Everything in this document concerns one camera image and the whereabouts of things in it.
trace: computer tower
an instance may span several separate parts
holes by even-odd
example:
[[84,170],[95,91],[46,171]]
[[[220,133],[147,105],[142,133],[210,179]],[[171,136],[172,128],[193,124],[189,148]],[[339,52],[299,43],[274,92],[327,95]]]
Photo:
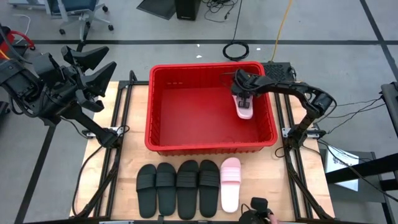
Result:
[[177,18],[194,21],[197,18],[201,0],[175,0]]

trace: black metal frame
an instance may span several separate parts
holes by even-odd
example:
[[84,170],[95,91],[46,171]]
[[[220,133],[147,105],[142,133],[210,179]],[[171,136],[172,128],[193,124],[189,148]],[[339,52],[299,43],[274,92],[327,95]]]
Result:
[[[376,159],[374,152],[371,153],[372,160],[368,162],[363,162],[358,165],[351,166],[363,177],[368,177],[371,175],[378,175],[382,191],[398,190],[398,166],[397,159],[398,153]],[[389,180],[382,180],[381,174],[386,172],[393,172],[394,178]],[[359,177],[348,167],[336,170],[333,172],[326,173],[326,181],[328,184],[334,184],[347,180],[358,179]],[[384,201],[381,202],[384,216],[386,218],[387,224],[395,224],[396,221],[391,210],[390,202],[387,196],[383,195]]]
[[[130,104],[130,99],[131,99],[131,94],[132,94],[132,89],[134,87],[134,85],[148,85],[149,82],[148,81],[138,81],[136,76],[134,75],[134,73],[130,74],[130,80],[129,81],[120,81],[119,85],[118,85],[118,92],[116,94],[116,101],[114,104],[114,110],[113,110],[113,116],[112,116],[112,120],[111,120],[111,125],[115,126],[117,124],[118,121],[118,114],[119,114],[119,110],[120,110],[120,104],[121,104],[121,98],[122,98],[122,94],[124,89],[127,87],[127,93],[126,93],[126,98],[125,98],[125,102],[124,102],[124,109],[123,109],[123,115],[122,115],[122,120],[121,120],[121,126],[126,125],[127,123],[127,115],[129,112],[129,104]],[[281,106],[281,101],[280,101],[280,97],[279,94],[275,93],[275,102],[276,102],[276,107],[277,107],[277,114],[278,114],[278,119],[279,119],[279,125],[280,125],[280,131],[282,132],[282,128],[285,127],[285,123],[284,123],[284,116],[283,116],[283,112],[282,112],[282,106]],[[289,126],[291,127],[294,124],[294,120],[293,120],[293,113],[292,113],[292,108],[290,105],[290,100],[289,100],[289,96],[285,95],[284,96],[284,100],[285,100],[285,105],[286,105],[286,110],[287,110],[287,116],[288,116],[288,120],[289,120]],[[34,187],[39,179],[39,175],[40,175],[40,171],[41,168],[44,164],[44,160],[45,160],[45,156],[47,154],[48,148],[50,146],[50,142],[51,142],[51,138],[52,138],[52,134],[53,134],[53,130],[52,128],[49,128],[49,133],[47,134],[47,138],[44,142],[42,151],[40,152],[40,156],[38,158],[35,170],[34,170],[34,174],[32,174],[32,178],[29,182],[29,186],[28,189],[25,193],[25,197],[24,197],[24,201],[21,204],[21,208],[19,210],[19,215],[17,216],[16,222],[15,223],[22,223],[25,217],[25,214],[27,212],[27,209],[29,207],[29,202],[33,196],[33,192],[34,192]],[[285,153],[285,161],[286,161],[286,165],[287,168],[288,164],[291,164],[291,157],[290,157],[290,149],[288,149],[284,144],[284,153]],[[112,214],[112,209],[113,209],[113,203],[114,203],[114,195],[115,195],[115,191],[116,191],[116,181],[118,178],[118,169],[119,169],[119,162],[121,159],[121,152],[122,152],[122,148],[123,148],[123,139],[122,139],[122,145],[120,145],[120,147],[116,148],[116,149],[106,149],[105,152],[105,157],[104,157],[104,162],[103,162],[103,167],[102,167],[102,172],[101,172],[101,178],[99,183],[102,184],[103,182],[105,182],[105,179],[108,176],[108,167],[109,167],[109,161],[111,158],[111,151],[112,150],[116,150],[115,153],[115,159],[114,162],[116,164],[116,175],[113,176],[112,181],[110,182],[110,186],[109,186],[109,197],[108,197],[108,201],[106,204],[106,213],[104,217],[100,217],[100,211],[101,211],[101,203],[102,203],[102,197],[99,197],[97,203],[95,204],[95,210],[94,210],[94,214],[93,217],[91,218],[86,218],[86,217],[75,217],[74,219],[69,219],[69,220],[55,220],[55,221],[48,221],[48,222],[40,222],[40,223],[48,223],[48,224],[53,224],[53,223],[65,223],[65,224],[69,224],[69,223],[98,223],[98,222],[102,222],[102,221],[110,221],[111,220],[111,214]],[[295,150],[295,160],[297,163],[297,170],[298,170],[298,174],[300,177],[301,182],[303,183],[304,186],[306,186],[306,181],[305,181],[305,174],[304,174],[304,169],[303,169],[303,163],[302,163],[302,158],[301,158],[301,154],[299,150]],[[290,186],[290,194],[292,197],[292,204],[293,204],[293,210],[294,210],[294,216],[295,216],[295,221],[296,222],[303,222],[303,223],[345,223],[345,224],[354,224],[353,222],[342,222],[342,221],[338,221],[338,220],[319,220],[319,219],[313,219],[312,217],[312,208],[308,202],[308,198],[303,197],[304,199],[304,203],[305,203],[305,211],[306,211],[306,215],[307,217],[301,217],[300,214],[300,207],[299,207],[299,200],[297,197],[297,190],[296,190],[296,183],[294,182],[293,178],[291,176],[289,176],[289,186]],[[383,209],[391,209],[389,208],[389,206],[384,206],[383,205]],[[158,223],[159,221],[149,221],[149,220],[134,220],[135,224],[150,224],[150,223]],[[174,224],[183,224],[183,223],[200,223],[200,222],[204,222],[204,221],[162,221],[164,223],[174,223]],[[217,222],[208,222],[208,223],[217,223],[217,224],[236,224],[238,223],[238,221],[217,221]]]

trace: camera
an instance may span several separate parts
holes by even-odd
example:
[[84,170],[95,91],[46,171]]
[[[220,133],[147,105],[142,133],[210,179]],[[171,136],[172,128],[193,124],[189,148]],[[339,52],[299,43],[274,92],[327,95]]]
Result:
[[242,213],[239,224],[269,224],[268,214],[272,211],[268,208],[268,201],[265,198],[253,197],[250,202],[250,209]]

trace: red plastic bin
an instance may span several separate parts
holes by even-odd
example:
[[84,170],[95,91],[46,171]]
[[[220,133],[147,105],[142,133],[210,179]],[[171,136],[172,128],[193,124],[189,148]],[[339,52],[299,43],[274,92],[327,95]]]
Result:
[[157,65],[150,71],[145,144],[160,155],[256,152],[277,140],[268,94],[253,118],[236,113],[230,86],[237,69],[264,74],[258,62]]

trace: wooden table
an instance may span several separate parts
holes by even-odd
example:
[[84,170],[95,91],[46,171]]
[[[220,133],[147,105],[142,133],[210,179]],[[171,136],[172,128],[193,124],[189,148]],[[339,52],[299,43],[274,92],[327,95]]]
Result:
[[[106,97],[103,98],[105,109],[96,113],[94,120],[101,126],[107,127],[111,124],[113,114],[113,106],[118,90],[118,82],[111,82],[106,91]],[[124,91],[119,110],[118,120],[120,122],[126,91]],[[119,167],[118,181],[116,184],[116,192],[112,211],[112,219],[116,220],[142,220],[139,216],[138,199],[136,192],[136,177],[138,170],[145,164],[153,164],[157,166],[161,162],[171,163],[177,170],[181,163],[189,159],[194,159],[200,163],[204,159],[210,159],[217,165],[229,157],[237,157],[242,163],[242,183],[239,195],[239,202],[250,205],[252,197],[264,197],[268,199],[269,208],[275,213],[279,220],[294,221],[294,211],[292,208],[292,199],[288,183],[288,175],[283,158],[277,158],[274,151],[282,146],[282,140],[279,135],[277,143],[272,147],[265,147],[263,150],[248,154],[216,154],[216,155],[195,155],[195,156],[160,156],[156,152],[152,152],[145,147],[144,133],[146,126],[147,113],[147,96],[148,86],[134,86],[131,96],[127,125],[130,131],[126,133],[123,143],[123,151],[121,154],[121,163]],[[277,112],[275,108],[274,95],[270,94],[272,102],[272,110],[274,112],[275,123],[279,131],[279,122],[277,120]],[[292,111],[294,120],[299,122],[305,115],[305,110],[301,107],[298,99],[291,97]],[[285,105],[282,103],[284,115],[286,115]],[[308,139],[304,143],[305,146],[318,150],[316,140]],[[99,146],[97,140],[89,140],[85,159]],[[81,211],[86,203],[98,188],[100,180],[101,168],[103,165],[105,150],[100,151],[95,157],[87,163],[82,175],[79,191],[76,197],[76,210]],[[303,167],[307,180],[307,186],[317,202],[331,216],[334,216],[333,207],[323,171],[322,160],[319,154],[308,149],[301,150]],[[302,194],[297,187],[298,200],[300,205],[301,216],[305,216],[305,209],[302,200]],[[101,214],[105,214],[106,202],[108,201],[108,193],[103,196],[103,204],[101,206]],[[197,210],[194,220],[231,220],[237,221],[241,216],[240,209],[235,213],[226,213],[221,209],[221,200],[218,199],[218,211],[213,218],[203,218]],[[172,216],[165,217],[165,220],[179,220],[177,209]]]

